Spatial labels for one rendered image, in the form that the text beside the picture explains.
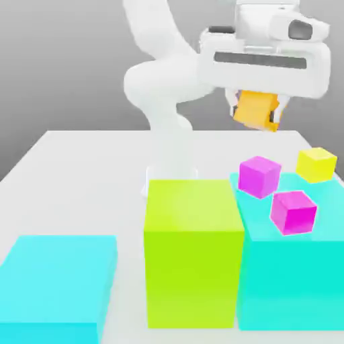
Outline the small orange cube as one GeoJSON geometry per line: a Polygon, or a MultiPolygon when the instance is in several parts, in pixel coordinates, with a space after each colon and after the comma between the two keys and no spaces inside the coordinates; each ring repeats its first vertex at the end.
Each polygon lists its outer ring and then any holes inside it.
{"type": "Polygon", "coordinates": [[[273,122],[273,112],[279,104],[276,94],[241,91],[233,118],[248,128],[276,132],[280,125],[273,122]]]}

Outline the small yellow cube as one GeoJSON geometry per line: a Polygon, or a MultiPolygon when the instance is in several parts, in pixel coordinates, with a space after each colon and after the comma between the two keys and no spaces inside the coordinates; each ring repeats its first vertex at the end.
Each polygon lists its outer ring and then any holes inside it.
{"type": "Polygon", "coordinates": [[[300,150],[296,173],[309,183],[320,183],[333,178],[337,156],[321,147],[300,150]]]}

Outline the large lime green box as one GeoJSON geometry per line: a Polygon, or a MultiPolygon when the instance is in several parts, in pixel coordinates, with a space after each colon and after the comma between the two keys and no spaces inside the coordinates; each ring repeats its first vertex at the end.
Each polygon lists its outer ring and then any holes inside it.
{"type": "Polygon", "coordinates": [[[231,328],[244,233],[229,180],[151,181],[144,221],[148,327],[231,328]]]}

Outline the small magenta cube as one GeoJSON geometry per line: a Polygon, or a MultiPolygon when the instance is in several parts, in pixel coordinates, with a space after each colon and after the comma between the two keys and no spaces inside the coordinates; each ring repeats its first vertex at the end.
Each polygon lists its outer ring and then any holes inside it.
{"type": "Polygon", "coordinates": [[[278,188],[282,166],[265,157],[255,156],[239,165],[238,188],[263,199],[278,188]]]}
{"type": "Polygon", "coordinates": [[[282,235],[312,232],[318,206],[301,190],[275,193],[270,219],[282,235]]]}

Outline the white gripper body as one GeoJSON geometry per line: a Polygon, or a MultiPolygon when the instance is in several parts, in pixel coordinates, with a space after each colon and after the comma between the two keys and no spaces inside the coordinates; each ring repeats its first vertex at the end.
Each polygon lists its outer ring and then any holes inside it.
{"type": "Polygon", "coordinates": [[[318,99],[329,87],[331,51],[324,43],[246,46],[242,40],[202,44],[200,77],[215,87],[318,99]]]}

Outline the large turquoise box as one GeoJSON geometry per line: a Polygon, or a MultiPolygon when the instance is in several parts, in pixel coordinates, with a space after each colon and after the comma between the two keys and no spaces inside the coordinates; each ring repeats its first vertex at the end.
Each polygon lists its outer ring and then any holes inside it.
{"type": "Polygon", "coordinates": [[[312,232],[284,236],[259,200],[230,184],[245,227],[236,316],[242,331],[344,331],[344,185],[282,174],[280,192],[302,190],[317,206],[312,232]]]}

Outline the large cyan box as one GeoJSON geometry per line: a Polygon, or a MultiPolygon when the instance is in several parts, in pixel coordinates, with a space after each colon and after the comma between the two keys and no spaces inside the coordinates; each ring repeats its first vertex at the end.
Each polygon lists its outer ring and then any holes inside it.
{"type": "Polygon", "coordinates": [[[113,235],[22,235],[0,265],[0,344],[101,344],[113,235]]]}

